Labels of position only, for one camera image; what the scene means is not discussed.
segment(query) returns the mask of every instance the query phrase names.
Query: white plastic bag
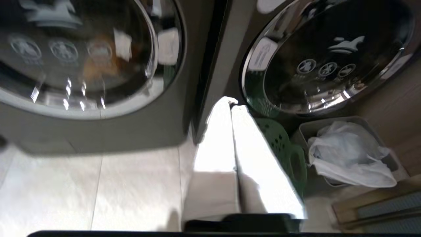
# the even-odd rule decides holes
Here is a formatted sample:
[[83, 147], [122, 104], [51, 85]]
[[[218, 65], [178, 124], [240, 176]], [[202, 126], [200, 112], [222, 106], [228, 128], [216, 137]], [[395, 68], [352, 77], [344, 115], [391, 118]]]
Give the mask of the white plastic bag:
[[317, 173], [352, 185], [393, 187], [396, 180], [381, 162], [389, 149], [380, 147], [362, 126], [336, 121], [308, 140], [309, 161]]

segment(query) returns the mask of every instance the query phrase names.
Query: washing machine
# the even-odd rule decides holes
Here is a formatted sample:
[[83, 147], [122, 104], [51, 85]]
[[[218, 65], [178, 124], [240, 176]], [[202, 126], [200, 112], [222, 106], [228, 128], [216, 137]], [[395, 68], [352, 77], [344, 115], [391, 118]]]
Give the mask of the washing machine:
[[353, 101], [416, 58], [420, 11], [417, 0], [233, 0], [201, 91], [195, 141], [222, 96], [290, 134], [304, 121], [352, 114]]
[[213, 1], [0, 4], [0, 135], [30, 154], [184, 141]]

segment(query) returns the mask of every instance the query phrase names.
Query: tile floor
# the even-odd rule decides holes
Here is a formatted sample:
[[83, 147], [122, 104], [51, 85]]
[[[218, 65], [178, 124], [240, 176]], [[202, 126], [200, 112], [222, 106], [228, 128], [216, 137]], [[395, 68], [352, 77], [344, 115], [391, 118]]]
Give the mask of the tile floor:
[[[10, 145], [0, 150], [0, 237], [43, 229], [179, 231], [195, 152], [191, 136], [179, 147], [97, 156], [32, 157]], [[336, 232], [329, 200], [306, 205], [303, 231]]]

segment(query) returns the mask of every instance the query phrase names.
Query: gray storage bin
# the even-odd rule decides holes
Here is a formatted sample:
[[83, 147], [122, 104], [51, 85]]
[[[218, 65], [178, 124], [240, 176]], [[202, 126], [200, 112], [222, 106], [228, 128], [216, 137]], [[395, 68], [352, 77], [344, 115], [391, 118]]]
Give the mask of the gray storage bin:
[[[376, 134], [376, 132], [371, 128], [368, 122], [362, 117], [353, 116], [353, 117], [328, 118], [328, 119], [311, 121], [311, 122], [301, 124], [298, 130], [293, 134], [291, 138], [291, 141], [300, 145], [304, 149], [305, 159], [307, 163], [309, 162], [309, 158], [308, 158], [309, 146], [307, 144], [308, 139], [311, 137], [316, 137], [317, 132], [320, 129], [331, 125], [334, 121], [345, 121], [345, 122], [359, 124], [362, 127], [364, 127], [377, 140], [380, 146], [386, 147], [384, 142], [380, 139], [380, 137]], [[381, 161], [392, 172], [398, 169], [398, 164], [396, 164], [391, 154], [384, 157]], [[331, 180], [331, 179], [325, 179], [324, 177], [317, 175], [314, 167], [311, 167], [309, 169], [308, 182], [313, 183], [313, 184], [307, 185], [309, 189], [313, 189], [313, 190], [306, 190], [307, 195], [305, 196], [311, 196], [314, 192], [329, 190], [330, 189], [329, 187], [325, 187], [326, 183], [330, 185], [331, 187], [345, 186], [345, 184], [341, 182]]]

